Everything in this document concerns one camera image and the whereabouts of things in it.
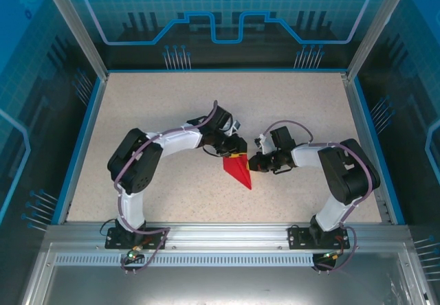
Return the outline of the aluminium frame post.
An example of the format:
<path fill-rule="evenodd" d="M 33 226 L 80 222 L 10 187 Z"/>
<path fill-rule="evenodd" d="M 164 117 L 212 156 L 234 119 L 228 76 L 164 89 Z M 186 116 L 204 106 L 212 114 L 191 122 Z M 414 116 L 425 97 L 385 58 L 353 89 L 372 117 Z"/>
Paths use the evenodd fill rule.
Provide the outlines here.
<path fill-rule="evenodd" d="M 371 25 L 368 28 L 360 46 L 358 47 L 353 59 L 351 60 L 346 73 L 346 80 L 354 82 L 355 77 L 362 68 L 380 34 L 389 22 L 391 15 L 395 11 L 400 0 L 383 0 Z"/>
<path fill-rule="evenodd" d="M 73 3 L 71 2 L 71 0 L 52 1 L 55 3 L 68 28 L 80 45 L 82 52 L 91 64 L 97 77 L 99 77 L 101 81 L 106 82 L 109 72 L 107 71 L 104 62 L 101 59 L 100 54 L 98 53 L 98 50 L 96 49 L 96 46 L 94 45 L 90 35 L 88 34 L 82 20 L 80 19 Z"/>

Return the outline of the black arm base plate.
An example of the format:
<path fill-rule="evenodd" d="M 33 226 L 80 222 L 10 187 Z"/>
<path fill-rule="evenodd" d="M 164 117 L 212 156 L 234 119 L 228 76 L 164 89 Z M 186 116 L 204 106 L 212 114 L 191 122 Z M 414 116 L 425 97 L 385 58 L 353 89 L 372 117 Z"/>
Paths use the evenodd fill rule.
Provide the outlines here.
<path fill-rule="evenodd" d="M 137 234 L 127 231 L 124 228 L 112 227 L 107 231 L 107 239 L 104 247 L 106 249 L 132 249 L 135 246 L 141 246 L 146 250 L 154 250 L 163 240 L 165 232 L 157 234 Z"/>
<path fill-rule="evenodd" d="M 291 250 L 350 249 L 350 240 L 346 230 L 315 230 L 312 227 L 292 225 L 287 229 L 287 241 Z"/>

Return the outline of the blue table edge frame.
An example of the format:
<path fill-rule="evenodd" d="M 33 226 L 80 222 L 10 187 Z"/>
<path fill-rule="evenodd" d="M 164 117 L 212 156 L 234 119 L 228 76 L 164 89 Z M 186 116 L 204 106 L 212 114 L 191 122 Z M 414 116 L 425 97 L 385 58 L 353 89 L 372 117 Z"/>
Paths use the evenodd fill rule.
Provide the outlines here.
<path fill-rule="evenodd" d="M 277 120 L 304 124 L 317 142 L 354 137 L 378 165 L 382 186 L 352 215 L 353 223 L 404 224 L 366 96 L 344 70 L 114 70 L 97 81 L 60 191 L 55 223 L 101 222 L 116 215 L 106 165 L 126 132 L 179 126 L 210 110 L 212 101 L 242 122 L 252 141 Z M 328 196 L 313 168 L 253 174 L 247 189 L 200 150 L 165 158 L 146 191 L 150 222 L 306 223 Z"/>

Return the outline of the aluminium mounting rail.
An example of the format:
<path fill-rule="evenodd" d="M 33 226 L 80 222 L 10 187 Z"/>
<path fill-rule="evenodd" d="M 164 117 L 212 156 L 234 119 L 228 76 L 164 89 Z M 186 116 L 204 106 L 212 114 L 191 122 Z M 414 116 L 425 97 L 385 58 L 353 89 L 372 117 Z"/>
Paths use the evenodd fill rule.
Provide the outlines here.
<path fill-rule="evenodd" d="M 196 224 L 169 223 L 165 249 L 171 251 L 287 251 L 289 223 L 275 224 Z M 101 251 L 105 237 L 98 223 L 68 223 L 47 228 L 42 248 L 52 251 Z M 349 233 L 351 245 L 357 240 L 361 251 L 397 251 L 411 242 L 405 225 L 354 224 L 356 237 Z"/>

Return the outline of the shiny metal tray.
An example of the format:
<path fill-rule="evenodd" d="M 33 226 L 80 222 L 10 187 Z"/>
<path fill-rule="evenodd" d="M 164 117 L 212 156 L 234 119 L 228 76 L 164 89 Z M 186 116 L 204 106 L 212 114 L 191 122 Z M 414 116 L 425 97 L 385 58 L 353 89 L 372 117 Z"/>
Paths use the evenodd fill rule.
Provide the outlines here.
<path fill-rule="evenodd" d="M 440 305 L 414 255 L 361 251 L 344 267 L 64 267 L 39 254 L 19 305 Z M 209 253 L 164 251 L 162 253 Z M 293 253 L 214 252 L 214 253 Z"/>

